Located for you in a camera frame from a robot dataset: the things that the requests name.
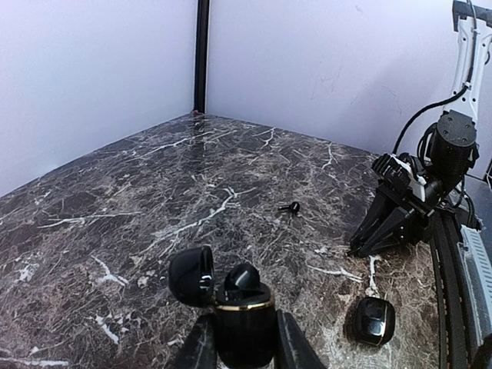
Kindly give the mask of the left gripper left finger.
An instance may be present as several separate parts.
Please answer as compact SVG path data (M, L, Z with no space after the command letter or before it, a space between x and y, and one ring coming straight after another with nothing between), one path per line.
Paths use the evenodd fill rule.
M200 316L184 340L171 368L215 369L218 354L214 339L214 315Z

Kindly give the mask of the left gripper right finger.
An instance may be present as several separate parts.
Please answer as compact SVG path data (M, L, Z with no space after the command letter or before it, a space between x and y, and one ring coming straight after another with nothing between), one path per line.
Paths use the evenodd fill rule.
M274 367L286 369L325 369L293 315L277 310L277 349Z

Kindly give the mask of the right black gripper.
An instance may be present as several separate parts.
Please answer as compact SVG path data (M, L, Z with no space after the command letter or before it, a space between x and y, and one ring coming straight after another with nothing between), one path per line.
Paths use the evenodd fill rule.
M458 188L464 190L466 168L445 163L422 164L408 153L384 154L372 164L377 193L350 240L354 256L365 258L425 240L439 204Z

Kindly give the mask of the black earbud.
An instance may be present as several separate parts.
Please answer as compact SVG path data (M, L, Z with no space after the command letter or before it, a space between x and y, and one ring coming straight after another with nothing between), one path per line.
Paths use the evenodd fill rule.
M301 205L298 201L292 201L290 204L282 205L278 208L280 212L289 212L293 215L297 215L301 210Z
M261 286L258 270L249 263L232 268L224 280L226 291L256 291Z

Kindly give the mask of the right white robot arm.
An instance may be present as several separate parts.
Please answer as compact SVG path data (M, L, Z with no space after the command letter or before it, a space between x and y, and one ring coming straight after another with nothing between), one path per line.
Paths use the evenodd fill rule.
M426 111L442 108L423 134L416 155L391 153L371 166L378 176L374 201L350 239L349 254L359 258L389 248L427 240L435 208L455 189L479 157L477 118L484 67L491 45L491 10L470 1L455 1L454 31L458 33L458 60L451 96L416 112L406 131Z

